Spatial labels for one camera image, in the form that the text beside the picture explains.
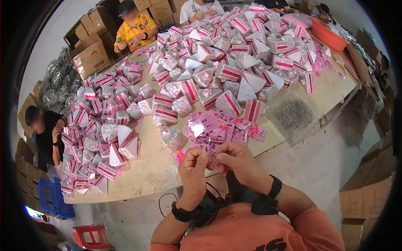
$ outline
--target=black t-shirt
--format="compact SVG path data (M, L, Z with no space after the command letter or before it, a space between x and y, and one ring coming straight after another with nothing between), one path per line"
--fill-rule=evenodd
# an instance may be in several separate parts
M254 2L264 5L267 9L283 9L285 6L289 6L285 0L254 0Z
M45 131L41 134L38 133L35 134L35 144L36 148L38 149L39 155L46 161L46 163L54 165L54 161L52 158L53 139L51 132L53 131L53 128L57 124L57 121L59 121L59 119L61 119L63 115L52 111L46 111L43 116L45 118ZM57 143L60 152L60 162L62 162L64 153L64 143L62 142L60 135Z

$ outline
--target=concrete floor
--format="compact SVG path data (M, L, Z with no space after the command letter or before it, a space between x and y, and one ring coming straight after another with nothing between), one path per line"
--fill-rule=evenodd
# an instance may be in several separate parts
M283 183L307 194L324 210L340 231L341 214L338 191L357 169L366 151L379 140L372 120L363 122L346 107L326 128L294 147L287 143L256 157L267 173ZM207 179L221 194L227 193L225 178L218 174ZM158 200L165 193L156 193L131 200L77 204L76 217L71 220L51 219L65 236L74 241L71 227L104 224L112 246L122 250L148 250L152 233L163 219ZM167 195L161 200L162 212L170 211L175 200Z

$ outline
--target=white wall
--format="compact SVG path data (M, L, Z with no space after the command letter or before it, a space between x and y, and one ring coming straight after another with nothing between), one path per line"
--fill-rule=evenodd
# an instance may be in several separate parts
M23 76L18 112L38 80L43 80L47 66L59 57L62 47L67 47L63 37L71 27L99 0L64 0L53 13L39 35ZM23 138L24 130L17 121L17 132Z
M376 47L390 59L377 28L358 2L355 0L309 0L309 2L326 4L332 16L343 27L352 32L353 36L356 36L358 29L365 28L374 36Z

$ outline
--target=blue plastic crate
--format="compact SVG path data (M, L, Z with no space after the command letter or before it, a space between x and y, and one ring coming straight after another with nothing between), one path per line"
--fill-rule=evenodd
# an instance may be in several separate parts
M41 209L49 213L58 214L55 184L39 178L38 192Z
M54 178L55 184L55 197L57 202L57 208L59 210L57 217L70 219L75 217L74 207L71 204L64 203L64 197L62 194L62 188L60 185L60 179L55 177Z

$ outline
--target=table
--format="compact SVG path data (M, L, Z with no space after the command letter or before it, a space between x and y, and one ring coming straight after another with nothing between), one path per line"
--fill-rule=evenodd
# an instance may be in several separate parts
M146 47L156 45L156 41ZM156 90L160 87L156 81L151 81L148 75L148 59L145 54L137 57L135 53L129 56L132 61L139 61L144 65L143 78L139 83L144 85L149 83ZM332 59L334 68L341 72L345 79L342 80L336 73L329 69L322 71L322 77L314 76L315 93L309 94L316 103L316 110L320 117L333 109L339 102L351 93L359 85L349 72ZM279 95L283 95L286 89L281 89ZM203 110L199 102L192 104L193 110ZM178 124L174 128L181 129L186 122L186 118L179 118ZM248 140L248 146L254 156L257 156L270 148L285 141L281 133L266 118L260 119L259 125L267 129L264 142L254 139ZM135 131L141 141L141 151L139 159L130 161L125 165L125 171L121 176L117 176L114 181L109 181L109 193L99 194L94 189L88 190L86 194L74 193L74 199L64 198L68 204L77 203L103 203L116 200L126 200L139 196L145 196L182 185L174 165L174 153L167 149L159 135L158 128L152 123L152 116L146 116L142 123L139 123ZM211 176L215 171L205 171L205 175Z

